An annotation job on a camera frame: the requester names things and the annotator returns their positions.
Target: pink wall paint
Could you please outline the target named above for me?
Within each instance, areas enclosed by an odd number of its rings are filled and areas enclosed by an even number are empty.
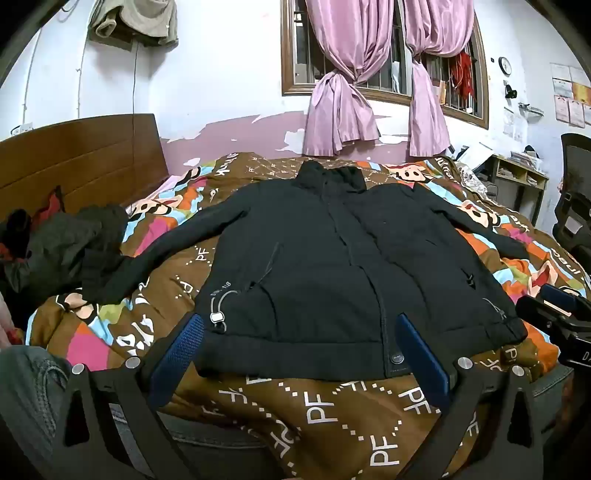
[[[232,152],[255,152],[269,159],[299,157],[301,145],[292,144],[291,150],[285,142],[285,133],[297,132],[305,127],[306,115],[302,111],[262,118],[251,115],[207,124],[195,138],[172,142],[165,138],[161,140],[169,173],[179,175],[187,170],[184,163],[188,160],[215,160]],[[407,142],[395,145],[379,141],[358,142],[346,147],[339,157],[401,164],[407,158],[407,151]]]

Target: jacket collar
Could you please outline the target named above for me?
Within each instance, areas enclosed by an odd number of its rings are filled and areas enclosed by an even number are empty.
[[[356,167],[324,168],[315,160],[306,160],[300,167],[295,183],[303,188],[322,193],[328,184],[332,191],[364,192],[367,187],[361,170]]]

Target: black mesh chair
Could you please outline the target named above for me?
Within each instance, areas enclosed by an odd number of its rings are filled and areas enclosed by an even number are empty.
[[[562,135],[563,188],[554,213],[556,241],[591,272],[591,138]]]

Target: red item hanging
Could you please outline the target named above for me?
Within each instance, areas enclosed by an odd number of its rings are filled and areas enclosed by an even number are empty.
[[[450,83],[460,97],[468,100],[469,95],[474,95],[472,84],[472,59],[465,51],[453,57],[450,61]]]

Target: jacket snap button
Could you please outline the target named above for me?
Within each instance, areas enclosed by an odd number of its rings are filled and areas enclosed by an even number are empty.
[[[393,364],[400,365],[402,362],[404,362],[404,355],[401,353],[399,353],[397,355],[393,355],[390,357],[390,361]]]

